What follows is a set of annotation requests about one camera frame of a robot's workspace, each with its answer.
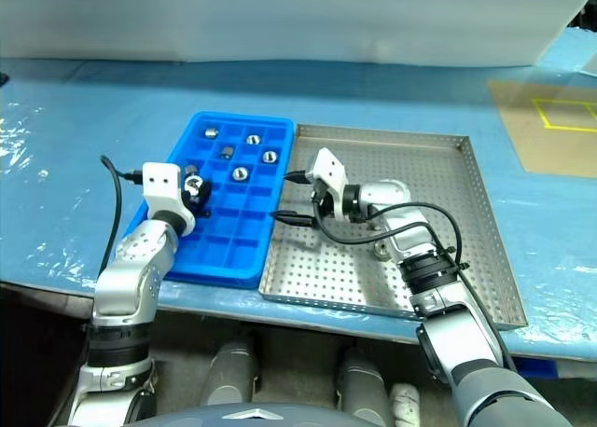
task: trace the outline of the yellow square marking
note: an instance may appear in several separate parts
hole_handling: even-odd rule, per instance
[[[595,119],[597,124],[597,103],[586,102],[586,101],[568,101],[564,99],[548,99],[548,98],[532,98],[531,102],[535,107],[537,113],[541,117],[543,121],[543,125],[546,129],[554,129],[557,131],[587,131],[587,132],[594,132],[597,133],[597,127],[582,127],[582,126],[563,126],[560,124],[552,124],[549,121],[548,115],[546,114],[545,108],[543,108],[543,104],[545,103],[555,103],[555,104],[564,104],[564,105],[578,105],[581,108],[584,108],[589,114]]]

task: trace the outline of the stainless steel tray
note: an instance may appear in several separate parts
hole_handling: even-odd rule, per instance
[[[414,200],[450,211],[462,230],[466,271],[495,322],[527,325],[475,154],[466,136],[368,131],[299,125],[289,171],[305,169],[321,147],[342,161],[350,183],[396,178]],[[280,208],[311,214],[309,186],[286,183]],[[450,224],[423,209],[444,245],[454,245]],[[326,220],[345,237],[370,235],[362,225]],[[267,299],[310,306],[416,318],[410,293],[392,262],[380,262],[372,244],[339,245],[321,232],[276,223],[259,292]]]

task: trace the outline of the floor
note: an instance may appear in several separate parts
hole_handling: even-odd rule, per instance
[[[2,425],[43,425],[58,397],[57,389],[76,362],[82,342],[80,322],[5,299],[1,310]],[[153,330],[153,353],[160,371],[159,413],[195,406],[219,346],[247,331],[259,339],[257,401],[334,407],[339,352],[357,345],[378,364],[388,385],[407,382],[418,387],[422,426],[457,425],[450,393],[428,377],[417,347],[164,311],[159,312]],[[576,427],[596,425],[597,383],[570,379],[533,384]],[[45,396],[31,400],[28,395],[34,392]]]

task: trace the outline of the blue ice cube tray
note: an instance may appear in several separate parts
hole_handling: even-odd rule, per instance
[[[207,129],[217,130],[215,139],[205,136]],[[194,164],[201,177],[213,181],[205,207],[210,216],[198,218],[193,232],[180,239],[166,279],[227,287],[259,285],[273,229],[269,212],[277,209],[282,194],[294,129],[291,120],[278,117],[201,112],[190,120],[168,162],[181,168]],[[261,143],[248,144],[249,135],[258,135]],[[230,159],[222,159],[227,146],[234,152]],[[267,151],[277,154],[275,163],[263,161]],[[249,171],[243,182],[232,178],[240,166]],[[144,202],[127,234],[146,217]]]

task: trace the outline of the table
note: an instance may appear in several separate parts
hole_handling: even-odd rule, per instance
[[[471,137],[530,321],[505,334],[508,347],[597,361],[597,181],[525,172],[486,86],[596,87],[576,72],[596,49],[595,34],[567,29],[536,67],[520,68],[3,59],[0,279],[90,296],[114,212],[98,157],[123,170],[164,160],[201,110],[461,134]],[[123,186],[121,231],[141,201],[139,187]],[[165,282],[160,305],[416,341],[415,322],[273,303],[257,291]]]

